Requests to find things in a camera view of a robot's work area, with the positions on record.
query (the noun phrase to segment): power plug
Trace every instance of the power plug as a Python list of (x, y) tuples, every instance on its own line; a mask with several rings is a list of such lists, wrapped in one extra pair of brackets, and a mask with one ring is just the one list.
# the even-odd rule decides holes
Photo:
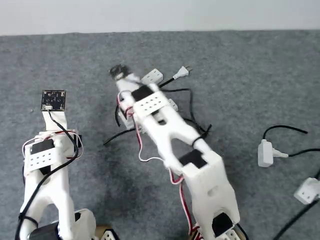
[(258, 165), (263, 168), (268, 168), (274, 164), (272, 143), (262, 139), (258, 146)]
[(266, 139), (262, 139), (258, 146), (258, 165), (268, 168), (274, 164), (274, 157), (288, 158), (289, 155), (272, 147), (272, 143)]
[(147, 75), (145, 75), (141, 82), (145, 85), (148, 84), (158, 84), (164, 79), (164, 75), (158, 70), (153, 69), (151, 72), (149, 72)]
[(294, 197), (305, 205), (311, 204), (319, 195), (320, 181), (312, 177), (307, 178), (294, 193)]

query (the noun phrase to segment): gray carpet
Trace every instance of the gray carpet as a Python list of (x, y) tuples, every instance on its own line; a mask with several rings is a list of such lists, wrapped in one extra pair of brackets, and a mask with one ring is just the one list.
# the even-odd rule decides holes
[[(194, 90), (198, 121), (212, 124), (208, 144), (224, 158), (238, 201), (241, 225), (253, 240), (270, 240), (303, 205), (293, 194), (313, 176), (319, 153), (257, 164), (257, 147), (268, 134), (276, 148), (292, 153), (320, 146), (320, 31), (220, 31), (63, 34), (0, 37), (0, 225), (12, 239), (23, 202), (22, 144), (44, 129), (43, 89), (67, 90), (68, 126), (83, 134), (83, 158), (69, 167), (76, 209), (88, 208), (98, 224), (111, 224), (122, 240), (186, 240), (187, 221), (178, 187), (159, 161), (141, 163), (134, 133), (108, 147), (104, 140), (124, 129), (114, 120), (117, 89), (108, 69), (125, 63), (140, 75), (158, 68), (170, 78), (182, 65), (191, 75), (168, 89)], [(188, 115), (188, 95), (168, 93)], [(143, 137), (143, 156), (157, 154)], [(185, 149), (176, 145), (181, 155)], [(320, 206), (282, 238), (316, 239)], [(43, 223), (56, 218), (55, 208)]]

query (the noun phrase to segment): white plastic part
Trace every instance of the white plastic part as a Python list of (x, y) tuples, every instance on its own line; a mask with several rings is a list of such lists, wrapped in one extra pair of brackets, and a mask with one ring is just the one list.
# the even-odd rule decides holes
[(312, 203), (319, 196), (320, 181), (312, 177), (307, 178), (294, 193), (294, 197), (305, 205)]
[[(131, 86), (126, 86), (125, 79), (121, 81), (123, 81), (121, 84), (118, 83), (119, 81), (117, 82), (119, 91), (131, 88)], [(158, 123), (155, 116), (151, 114), (152, 111), (148, 112), (145, 108), (142, 108), (143, 106), (138, 105), (142, 101), (135, 103), (130, 93), (123, 96), (124, 101), (128, 105), (134, 106), (133, 117), (156, 144), (158, 153), (164, 160), (164, 166), (170, 168), (177, 175), (183, 174), (191, 193), (192, 212), (200, 226), (199, 231), (205, 240), (214, 240), (216, 238), (212, 229), (213, 218), (221, 213), (226, 213), (233, 225), (240, 221), (235, 191), (228, 181), (223, 160), (200, 138), (194, 143), (193, 147), (202, 153), (202, 158), (207, 164), (200, 169), (192, 163), (183, 166), (173, 153), (171, 140), (179, 139), (188, 145), (192, 145), (200, 135), (193, 127), (186, 124), (182, 117), (168, 104), (168, 99), (160, 92), (156, 84), (151, 83), (149, 87), (155, 92), (152, 94), (152, 99), (155, 99), (155, 96), (161, 96), (163, 103), (165, 103), (161, 107), (157, 106), (152, 109), (153, 111), (158, 110), (159, 114), (163, 116), (165, 119), (164, 125)]]
[(178, 105), (171, 98), (168, 100), (168, 103), (176, 112), (178, 112)]
[(116, 237), (114, 236), (112, 231), (106, 230), (101, 237), (101, 240), (116, 240)]
[(272, 164), (274, 164), (272, 143), (266, 139), (262, 139), (258, 146), (258, 165), (268, 168)]
[[(68, 129), (67, 119), (64, 111), (51, 111), (50, 113), (54, 120), (60, 123), (65, 129)], [(47, 111), (42, 111), (42, 115), (45, 121), (45, 130), (61, 131), (57, 124), (51, 120), (50, 115)]]
[(27, 154), (24, 161), (27, 165), (27, 171), (31, 172), (33, 170), (55, 164), (59, 161), (59, 158), (64, 158), (64, 156), (60, 155), (58, 149), (54, 147), (36, 154)]
[(137, 101), (133, 105), (133, 112), (143, 119), (164, 106), (169, 106), (168, 99), (161, 91), (157, 91)]
[(99, 240), (95, 236), (96, 219), (92, 211), (88, 209), (81, 209), (76, 211), (80, 213), (80, 218), (75, 222), (72, 232), (74, 240)]
[(272, 143), (266, 139), (262, 139), (258, 146), (258, 165), (268, 168), (274, 164), (275, 158), (288, 158), (289, 155), (272, 147)]
[(141, 78), (141, 82), (145, 85), (158, 84), (163, 79), (164, 79), (164, 75), (158, 69), (155, 68), (151, 72), (149, 72), (147, 75), (145, 75), (143, 78)]
[(173, 75), (172, 78), (177, 79), (177, 78), (188, 76), (189, 75), (189, 71), (191, 71), (191, 69), (188, 70), (185, 66), (182, 66), (179, 69), (179, 71), (175, 75)]

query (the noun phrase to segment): red and white wire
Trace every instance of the red and white wire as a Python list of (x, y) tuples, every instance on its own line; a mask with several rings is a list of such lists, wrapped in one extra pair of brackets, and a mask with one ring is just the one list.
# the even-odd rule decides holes
[(184, 177), (183, 176), (179, 176), (179, 178), (177, 180), (175, 180), (175, 177), (174, 177), (174, 174), (173, 172), (171, 171), (171, 169), (169, 168), (169, 174), (170, 174), (170, 181), (173, 185), (178, 185), (178, 184), (181, 184), (184, 180)]
[(197, 226), (197, 225), (193, 226), (193, 224), (192, 224), (191, 215), (190, 215), (188, 205), (186, 203), (186, 199), (185, 199), (185, 195), (184, 195), (183, 182), (181, 182), (179, 185), (179, 195), (180, 195), (182, 207), (183, 207), (183, 210), (184, 210), (187, 222), (188, 222), (188, 227), (189, 227), (188, 234), (189, 234), (189, 236), (191, 236), (192, 233), (199, 228), (199, 226)]

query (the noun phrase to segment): black plastic part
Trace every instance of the black plastic part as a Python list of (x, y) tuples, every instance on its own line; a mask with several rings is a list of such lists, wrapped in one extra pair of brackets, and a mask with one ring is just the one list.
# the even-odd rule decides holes
[(109, 70), (109, 74), (116, 81), (125, 78), (131, 73), (130, 69), (123, 64), (115, 65)]
[(58, 222), (39, 227), (30, 233), (29, 240), (62, 240), (58, 235)]
[(212, 220), (212, 230), (216, 238), (228, 231), (229, 229), (231, 229), (232, 227), (233, 223), (230, 217), (224, 212), (219, 214)]
[(201, 169), (203, 166), (207, 164), (207, 162), (202, 158), (201, 152), (197, 149), (193, 149), (191, 152), (188, 152), (186, 155), (183, 155), (179, 158), (179, 161), (183, 166), (192, 163), (198, 169)]
[(142, 85), (137, 90), (131, 92), (131, 95), (134, 98), (134, 100), (138, 102), (141, 99), (144, 99), (153, 93), (154, 92), (147, 85)]
[(32, 145), (31, 154), (37, 154), (45, 150), (53, 149), (55, 147), (52, 139), (44, 140)]
[(115, 239), (115, 240), (120, 240), (120, 238), (119, 238), (118, 235), (116, 234), (115, 230), (113, 230), (112, 228), (111, 228), (111, 229), (106, 229), (106, 230), (104, 230), (104, 232), (106, 232), (106, 231), (112, 232), (112, 235), (114, 236), (114, 239)]
[(47, 111), (46, 106), (51, 106), (49, 110), (52, 112), (63, 112), (66, 106), (66, 90), (43, 90), (41, 111)]
[(81, 213), (80, 213), (80, 212), (76, 212), (76, 213), (74, 214), (74, 219), (75, 219), (75, 221), (78, 221), (78, 220), (80, 219), (80, 217), (81, 217)]
[(44, 166), (44, 167), (40, 168), (40, 172), (43, 175), (47, 175), (48, 173), (50, 173), (50, 171), (51, 171), (51, 166)]

